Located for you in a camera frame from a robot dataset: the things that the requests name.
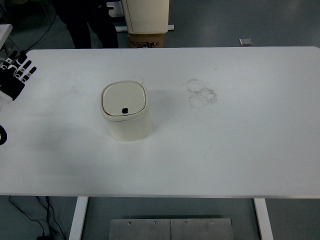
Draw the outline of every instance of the white table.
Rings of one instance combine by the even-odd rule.
[[[38,70],[0,114],[0,194],[320,197],[316,47],[28,57]],[[150,97],[152,131],[134,142],[113,139],[100,112],[103,88],[126,80],[143,82]]]
[[[12,28],[13,27],[11,24],[0,24],[0,49],[5,44],[9,34],[12,31]]]

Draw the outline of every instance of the white table leg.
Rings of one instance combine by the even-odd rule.
[[[88,196],[78,196],[77,198],[69,240],[81,239],[82,229],[85,222],[88,199],[89,199]]]
[[[258,219],[261,240],[274,240],[272,234],[266,200],[264,198],[254,198],[255,212]]]

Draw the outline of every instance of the robotic hand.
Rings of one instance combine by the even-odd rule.
[[[25,82],[37,70],[34,66],[24,75],[25,70],[30,66],[31,61],[28,60],[20,67],[27,59],[26,55],[22,55],[15,62],[13,58],[17,55],[14,51],[7,60],[0,66],[0,111],[5,104],[9,104],[16,100],[21,91],[25,87]],[[7,133],[0,125],[0,145],[7,141]]]

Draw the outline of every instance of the trash can lid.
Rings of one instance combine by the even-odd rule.
[[[149,107],[147,103],[146,88],[142,83],[135,81],[114,82],[105,87],[101,95],[102,111],[110,116],[110,120],[113,119],[113,121],[125,121],[141,117],[139,113]]]

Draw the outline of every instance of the electrical cord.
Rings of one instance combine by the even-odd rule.
[[[46,207],[45,205],[43,205],[43,203],[40,201],[40,198],[38,196],[36,196],[36,199],[42,205],[42,207],[44,207],[46,210],[46,223],[48,224],[50,233],[53,232],[55,235],[60,235],[59,232],[55,230],[49,223],[49,207]]]
[[[41,226],[41,228],[42,228],[42,236],[44,236],[44,235],[45,235],[45,229],[44,229],[44,226],[41,224],[41,222],[39,222],[38,220],[33,220],[33,219],[31,219],[24,211],[22,211],[19,207],[17,207],[17,205],[15,205],[15,204],[11,201],[11,199],[10,199],[11,197],[12,197],[12,196],[9,196],[9,202],[10,202],[13,206],[15,206],[15,208],[18,209],[21,213],[23,213],[30,221],[39,223],[40,226]]]
[[[47,207],[45,206],[45,205],[43,205],[43,203],[40,201],[40,199],[39,199],[39,197],[37,196],[36,197],[37,198],[37,200],[39,201],[39,203],[46,209],[46,213],[47,213],[47,215],[46,215],[46,221],[47,221],[47,223],[48,223],[48,225],[49,225],[49,211],[50,211],[50,209],[49,208],[51,208],[52,209],[52,212],[53,212],[53,221],[58,225],[58,227],[59,227],[59,229],[60,229],[60,231],[61,231],[61,233],[62,233],[62,236],[63,236],[63,238],[64,238],[64,240],[67,240],[67,238],[66,238],[66,236],[65,236],[65,234],[64,234],[64,231],[62,230],[62,228],[61,228],[61,226],[59,225],[59,223],[56,221],[56,218],[55,218],[55,210],[54,210],[54,208],[52,207],[52,205],[49,203],[49,197],[48,196],[46,196],[45,197],[45,201],[47,202]],[[49,225],[49,228],[50,228],[50,230],[51,231],[53,231],[56,235],[58,235],[59,233],[56,231],[56,230],[54,230],[50,225]]]
[[[66,238],[66,236],[65,236],[65,234],[64,234],[64,231],[62,231],[61,226],[59,225],[59,223],[58,223],[58,222],[56,221],[56,219],[55,219],[55,210],[54,210],[54,208],[51,206],[51,204],[49,203],[49,197],[46,196],[46,197],[45,197],[45,200],[46,200],[46,202],[48,203],[48,206],[50,206],[50,208],[52,209],[52,212],[53,212],[53,221],[58,225],[58,227],[59,227],[59,229],[60,229],[60,231],[61,231],[61,233],[62,233],[63,239],[64,239],[64,240],[67,240],[67,238]]]
[[[36,44],[49,32],[49,30],[51,29],[52,25],[54,24],[56,18],[57,18],[57,14],[55,14],[52,23],[50,24],[48,30],[42,35],[42,37],[40,37],[38,41],[36,41],[34,44],[32,44],[32,45],[31,45],[30,47],[28,47],[26,50],[22,50],[22,51],[20,52],[20,55],[16,56],[16,57],[14,58],[14,60],[16,60],[17,58],[19,58],[20,56],[26,55],[27,52],[28,52],[34,45],[36,45]]]
[[[48,28],[48,30],[42,35],[42,37],[40,37],[40,39],[38,41],[36,41],[34,44],[32,44],[30,47],[28,47],[25,51],[28,52],[29,49],[31,49],[34,45],[36,45],[46,34],[47,32],[49,32],[49,30],[51,29],[52,25],[54,24],[55,20],[56,20],[57,14],[55,14],[54,19],[50,25],[50,27]]]

